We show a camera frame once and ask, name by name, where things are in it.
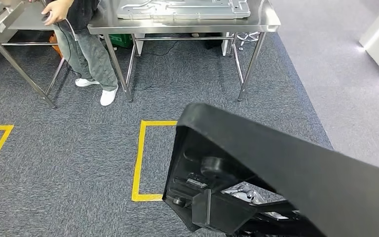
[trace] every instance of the metal table leg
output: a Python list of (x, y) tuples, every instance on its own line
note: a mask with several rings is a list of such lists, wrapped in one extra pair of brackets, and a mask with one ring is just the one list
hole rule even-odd
[(124, 80), (123, 74), (121, 72), (120, 64), (118, 64), (117, 56), (115, 55), (113, 44), (111, 43), (111, 40), (110, 40), (110, 36), (108, 34), (104, 34), (104, 40), (107, 44), (108, 52), (110, 53), (111, 59), (113, 60), (113, 64), (114, 64), (115, 70), (117, 71), (118, 79), (120, 80), (121, 87), (124, 91), (125, 97), (127, 98), (128, 102), (132, 102), (133, 97), (131, 96), (127, 83)]
[(137, 50), (137, 45), (134, 44), (133, 49), (131, 50), (131, 57), (130, 57), (130, 63), (128, 65), (127, 77), (125, 79), (125, 83), (127, 84), (127, 86), (130, 83), (131, 70), (133, 70), (133, 62), (134, 62), (134, 56), (136, 54), (136, 50)]
[(47, 90), (45, 92), (46, 95), (50, 94), (50, 91), (53, 88), (54, 83), (56, 82), (57, 76), (59, 75), (60, 69), (62, 69), (62, 66), (63, 66), (64, 62), (65, 62), (65, 58), (62, 58), (62, 60), (60, 60), (60, 63), (59, 63), (59, 66), (57, 67), (56, 72), (54, 73), (54, 76), (53, 76), (53, 79), (50, 82), (50, 85), (48, 85), (48, 87), (47, 87)]
[[(132, 37), (132, 39), (133, 39), (133, 44), (134, 44), (134, 46), (136, 47), (136, 49), (137, 49), (137, 40), (136, 40), (136, 35), (135, 34), (131, 34), (131, 37)], [(139, 51), (137, 50), (137, 55), (136, 55), (137, 57), (140, 57), (141, 55), (139, 54)]]
[(48, 96), (43, 92), (43, 90), (28, 76), (24, 70), (17, 64), (15, 59), (9, 54), (9, 52), (2, 46), (0, 43), (0, 53), (8, 60), (8, 62), (21, 74), (21, 76), (33, 87), (33, 89), (42, 97), (46, 102), (53, 108), (56, 108), (56, 105), (48, 98)]
[(240, 67), (239, 55), (238, 55), (237, 50), (236, 50), (236, 39), (237, 39), (237, 33), (234, 33), (234, 39), (232, 41), (230, 51), (233, 52), (233, 54), (234, 54), (234, 61), (236, 62), (237, 74), (239, 75), (240, 86), (242, 86), (243, 82), (244, 82), (244, 78), (242, 75), (242, 69)]
[(232, 48), (233, 48), (233, 45), (236, 44), (236, 40), (237, 40), (237, 32), (235, 32), (235, 33), (233, 34), (233, 39), (230, 40), (230, 52), (229, 52), (229, 57), (232, 57), (232, 56), (233, 56), (233, 50), (232, 50)]
[(246, 75), (245, 75), (245, 78), (244, 78), (243, 83), (242, 83), (242, 88), (240, 89), (240, 93), (239, 93), (239, 96), (237, 98), (238, 102), (242, 101), (243, 97), (246, 94), (246, 88), (247, 88), (247, 84), (248, 84), (249, 79), (250, 79), (251, 71), (255, 67), (256, 62), (258, 60), (259, 51), (261, 50), (262, 44), (264, 43), (265, 35), (266, 35), (266, 32), (261, 32), (259, 35), (259, 40), (255, 46), (255, 50), (254, 50), (254, 53), (252, 55), (251, 62), (249, 63), (248, 70), (246, 71)]

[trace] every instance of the person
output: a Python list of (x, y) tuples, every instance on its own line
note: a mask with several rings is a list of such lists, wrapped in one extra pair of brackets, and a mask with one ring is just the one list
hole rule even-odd
[(46, 0), (46, 3), (42, 14), (51, 11), (51, 15), (45, 24), (54, 25), (63, 57), (73, 71), (80, 74), (75, 84), (80, 87), (100, 85), (101, 105), (111, 104), (118, 90), (118, 80), (108, 52), (87, 27), (99, 0)]

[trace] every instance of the black cable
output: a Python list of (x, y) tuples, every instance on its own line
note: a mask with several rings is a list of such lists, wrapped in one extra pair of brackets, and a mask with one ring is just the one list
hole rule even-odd
[(178, 40), (175, 41), (175, 43), (172, 45), (172, 47), (169, 48), (169, 50), (164, 53), (164, 54), (156, 54), (156, 53), (146, 53), (146, 54), (150, 54), (150, 55), (154, 55), (154, 56), (165, 56), (166, 54), (168, 54), (174, 47), (175, 45), (178, 43)]
[(81, 73), (78, 73), (76, 72), (75, 70), (73, 70), (73, 68), (69, 65), (69, 61), (71, 59), (71, 56), (72, 56), (72, 50), (71, 50), (71, 44), (69, 43), (69, 39), (68, 39), (68, 36), (66, 35), (66, 33), (62, 30), (62, 28), (60, 27), (60, 23), (56, 23), (57, 24), (57, 27), (59, 27), (60, 31), (63, 33), (63, 35), (65, 36), (66, 38), (66, 42), (68, 43), (68, 46), (69, 46), (69, 58), (66, 60), (66, 69), (68, 71), (71, 71), (71, 72), (74, 72), (74, 73), (77, 73), (79, 74), (79, 78), (82, 78), (82, 74)]
[(153, 86), (153, 84), (149, 85), (148, 87), (145, 87), (143, 89), (132, 89), (132, 90), (136, 90), (136, 91), (144, 91), (144, 90), (147, 90), (149, 88), (151, 88)]

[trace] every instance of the floor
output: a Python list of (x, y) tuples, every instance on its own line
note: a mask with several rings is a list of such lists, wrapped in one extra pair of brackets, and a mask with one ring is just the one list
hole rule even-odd
[[(15, 40), (48, 39), (20, 32)], [(233, 58), (201, 41), (147, 42), (132, 75), (135, 100), (118, 94), (102, 107), (101, 88), (77, 88), (61, 77), (51, 92), (58, 109), (39, 100), (0, 55), (0, 124), (13, 124), (0, 151), (0, 236), (207, 237), (193, 234), (161, 201), (133, 202), (131, 190), (141, 120), (177, 120), (185, 105), (205, 102), (331, 148), (329, 139), (278, 34), (264, 41), (247, 99)], [(51, 47), (11, 47), (25, 70), (46, 85), (60, 57)], [(253, 45), (240, 52), (246, 65)], [(117, 56), (126, 68), (129, 49)], [(161, 193), (174, 138), (173, 127), (149, 127), (140, 193)], [(267, 193), (268, 201), (276, 200)]]
[[(0, 124), (15, 125), (0, 152), (0, 236), (218, 236), (188, 233), (162, 202), (130, 199), (140, 120), (176, 120), (189, 102), (207, 102), (327, 148), (332, 142), (335, 150), (379, 165), (379, 68), (357, 44), (379, 14), (379, 1), (273, 5), (281, 39), (266, 39), (243, 103), (234, 102), (232, 59), (195, 42), (178, 43), (168, 57), (143, 54), (133, 74), (135, 102), (119, 96), (109, 108), (99, 105), (97, 86), (75, 88), (70, 74), (57, 82), (52, 97), (59, 109), (50, 110), (0, 56)], [(148, 43), (145, 50), (161, 54), (170, 46)], [(38, 65), (57, 65), (51, 48), (12, 50), (40, 85), (48, 82), (53, 69)], [(241, 53), (242, 62), (250, 50)], [(141, 193), (162, 190), (172, 139), (171, 127), (147, 130)]]
[(273, 0), (279, 35), (335, 150), (379, 166), (379, 67), (358, 40), (379, 0)]

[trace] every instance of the wire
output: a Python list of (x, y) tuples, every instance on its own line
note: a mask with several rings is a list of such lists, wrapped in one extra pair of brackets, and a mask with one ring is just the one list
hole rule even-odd
[(144, 91), (144, 90), (147, 90), (149, 88), (151, 88), (153, 86), (153, 84), (149, 85), (148, 87), (145, 87), (143, 89), (132, 89), (132, 90), (136, 90), (136, 91)]
[(72, 27), (71, 23), (69, 22), (69, 20), (68, 20), (67, 18), (65, 19), (65, 21), (68, 23), (69, 27), (71, 28), (73, 38), (74, 38), (75, 41), (77, 42), (76, 35), (75, 35), (75, 31), (73, 30), (73, 27)]
[(168, 54), (174, 47), (175, 45), (178, 43), (178, 40), (175, 41), (175, 43), (172, 45), (172, 47), (169, 48), (169, 50), (166, 52), (166, 53), (163, 53), (163, 54), (156, 54), (156, 53), (146, 53), (146, 54), (150, 54), (150, 55), (154, 55), (154, 56), (165, 56), (166, 54)]
[(69, 61), (70, 61), (71, 56), (72, 56), (72, 50), (71, 50), (71, 44), (69, 43), (68, 36), (67, 36), (66, 33), (62, 30), (62, 28), (60, 27), (59, 23), (56, 23), (56, 24), (57, 24), (57, 27), (59, 27), (60, 31), (61, 31), (61, 32), (63, 33), (63, 35), (65, 36), (65, 38), (66, 38), (66, 43), (67, 43), (68, 46), (69, 46), (69, 58), (66, 60), (66, 69), (67, 69), (68, 71), (71, 71), (71, 72), (74, 72), (74, 73), (79, 74), (79, 77), (81, 78), (81, 77), (82, 77), (82, 74), (76, 72), (75, 70), (73, 70), (73, 68), (69, 65)]

